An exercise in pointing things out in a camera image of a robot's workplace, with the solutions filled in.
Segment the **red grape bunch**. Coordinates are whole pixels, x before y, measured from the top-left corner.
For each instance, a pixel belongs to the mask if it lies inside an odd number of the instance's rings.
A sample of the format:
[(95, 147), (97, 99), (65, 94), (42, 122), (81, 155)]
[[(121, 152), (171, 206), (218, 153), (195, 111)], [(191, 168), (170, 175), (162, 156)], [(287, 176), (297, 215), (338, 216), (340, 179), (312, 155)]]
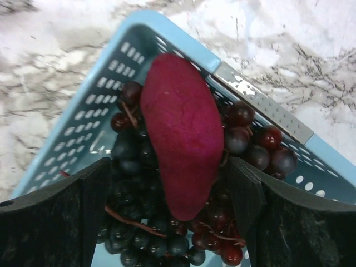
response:
[[(160, 170), (145, 123), (137, 107), (124, 101), (118, 104), (121, 112), (111, 119), (111, 127), (117, 133), (112, 149), (113, 166), (120, 176), (131, 179), (140, 192), (155, 192)], [(252, 131), (248, 126), (253, 119), (252, 111), (241, 101), (223, 106), (221, 110), (226, 126), (225, 159), (241, 156), (278, 179), (295, 170), (296, 154), (282, 145), (280, 130), (266, 125)], [(215, 179), (204, 208), (185, 223), (171, 216), (161, 226), (156, 205), (143, 201), (138, 210), (130, 199), (130, 192), (115, 191), (113, 197), (117, 203), (125, 205), (124, 217), (132, 220), (146, 218), (156, 234), (167, 235), (168, 266), (201, 266), (207, 251), (221, 255), (223, 261), (231, 266), (241, 263), (244, 242), (232, 217), (231, 195), (222, 175)]]

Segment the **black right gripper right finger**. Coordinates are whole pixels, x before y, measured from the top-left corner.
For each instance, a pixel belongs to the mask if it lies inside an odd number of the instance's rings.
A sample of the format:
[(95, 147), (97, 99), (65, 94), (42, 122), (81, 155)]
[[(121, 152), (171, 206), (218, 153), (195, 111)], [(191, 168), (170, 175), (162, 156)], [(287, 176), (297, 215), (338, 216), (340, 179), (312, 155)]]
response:
[(238, 157), (226, 177), (252, 266), (354, 266), (355, 206), (312, 195)]

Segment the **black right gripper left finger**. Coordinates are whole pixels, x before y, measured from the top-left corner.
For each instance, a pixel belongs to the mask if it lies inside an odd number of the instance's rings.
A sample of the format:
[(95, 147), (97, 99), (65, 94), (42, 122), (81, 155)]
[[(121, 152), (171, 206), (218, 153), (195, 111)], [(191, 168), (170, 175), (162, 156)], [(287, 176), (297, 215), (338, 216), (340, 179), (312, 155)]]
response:
[(1, 266), (90, 266), (111, 160), (1, 203)]

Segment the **purple sweet potato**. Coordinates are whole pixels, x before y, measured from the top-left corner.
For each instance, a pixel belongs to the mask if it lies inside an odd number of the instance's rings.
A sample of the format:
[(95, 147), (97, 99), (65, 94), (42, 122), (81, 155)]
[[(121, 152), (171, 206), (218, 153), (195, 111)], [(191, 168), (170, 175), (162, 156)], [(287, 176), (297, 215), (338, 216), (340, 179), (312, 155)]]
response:
[(167, 205), (181, 221), (204, 207), (224, 150), (215, 100), (199, 71), (174, 54), (155, 57), (140, 98)]

